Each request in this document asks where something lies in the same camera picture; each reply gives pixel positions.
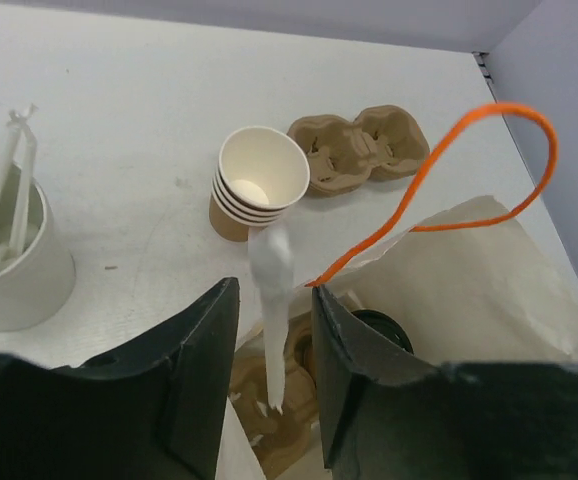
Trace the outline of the printed paper takeout bag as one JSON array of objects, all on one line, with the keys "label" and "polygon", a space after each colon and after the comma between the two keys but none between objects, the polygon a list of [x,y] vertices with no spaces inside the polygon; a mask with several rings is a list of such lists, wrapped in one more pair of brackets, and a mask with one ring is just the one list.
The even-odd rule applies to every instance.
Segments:
[{"label": "printed paper takeout bag", "polygon": [[[414,356],[449,362],[578,364],[578,304],[558,270],[518,222],[518,209],[490,196],[465,201],[411,227],[393,228],[423,179],[469,126],[496,114],[537,124],[548,142],[546,173],[558,158],[549,121],[519,104],[489,104],[466,114],[424,160],[395,213],[375,233],[339,257],[291,301],[327,288],[349,311],[372,309],[407,333]],[[217,475],[268,479],[253,454],[230,399]],[[305,455],[280,477],[336,479],[323,463],[319,415]]]}]

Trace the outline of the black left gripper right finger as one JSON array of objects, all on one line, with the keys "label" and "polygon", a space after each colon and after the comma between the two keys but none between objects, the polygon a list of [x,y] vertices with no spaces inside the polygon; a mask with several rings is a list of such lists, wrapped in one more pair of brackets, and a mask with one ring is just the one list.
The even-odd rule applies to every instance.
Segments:
[{"label": "black left gripper right finger", "polygon": [[312,291],[323,463],[336,479],[578,479],[578,364],[406,352]]}]

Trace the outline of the stack of brown paper cups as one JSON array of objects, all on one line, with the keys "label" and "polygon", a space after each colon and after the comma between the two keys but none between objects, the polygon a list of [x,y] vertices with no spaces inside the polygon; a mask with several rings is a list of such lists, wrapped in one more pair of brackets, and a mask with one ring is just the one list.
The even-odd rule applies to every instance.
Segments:
[{"label": "stack of brown paper cups", "polygon": [[245,242],[305,195],[310,181],[306,154],[287,134],[243,127],[223,142],[211,184],[209,221],[223,239]]}]

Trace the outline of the white cylindrical straw holder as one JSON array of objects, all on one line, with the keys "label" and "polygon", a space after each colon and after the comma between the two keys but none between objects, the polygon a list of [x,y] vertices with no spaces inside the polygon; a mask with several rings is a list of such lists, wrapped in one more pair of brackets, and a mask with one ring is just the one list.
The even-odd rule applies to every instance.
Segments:
[{"label": "white cylindrical straw holder", "polygon": [[25,251],[0,267],[0,332],[49,319],[68,300],[75,280],[73,257],[56,229],[44,191],[33,181]]}]

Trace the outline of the brown cardboard cup carrier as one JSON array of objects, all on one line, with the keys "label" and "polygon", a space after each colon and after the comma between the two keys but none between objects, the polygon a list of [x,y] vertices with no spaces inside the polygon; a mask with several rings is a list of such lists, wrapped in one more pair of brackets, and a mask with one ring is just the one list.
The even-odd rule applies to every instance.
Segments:
[{"label": "brown cardboard cup carrier", "polygon": [[307,452],[318,420],[312,307],[304,297],[291,301],[282,346],[270,363],[263,323],[236,349],[229,397],[253,454],[268,479],[276,479]]},{"label": "brown cardboard cup carrier", "polygon": [[413,176],[430,154],[414,117],[395,105],[366,108],[352,121],[333,114],[302,117],[288,136],[306,154],[308,192],[320,197],[350,193],[368,180]]}]

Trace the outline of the black plastic cup lid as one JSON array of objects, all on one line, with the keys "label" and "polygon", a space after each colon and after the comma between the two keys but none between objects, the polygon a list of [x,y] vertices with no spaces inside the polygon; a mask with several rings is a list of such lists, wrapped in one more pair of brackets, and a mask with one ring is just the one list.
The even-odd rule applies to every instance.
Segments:
[{"label": "black plastic cup lid", "polygon": [[372,309],[355,310],[352,314],[393,344],[411,355],[415,354],[411,341],[405,330],[388,315]]}]

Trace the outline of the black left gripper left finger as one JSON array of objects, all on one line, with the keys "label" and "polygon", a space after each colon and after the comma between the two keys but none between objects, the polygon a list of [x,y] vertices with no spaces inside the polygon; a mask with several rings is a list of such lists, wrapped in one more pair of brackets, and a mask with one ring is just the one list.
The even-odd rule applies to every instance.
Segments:
[{"label": "black left gripper left finger", "polygon": [[0,353],[0,479],[211,479],[238,329],[225,278],[78,367]]}]

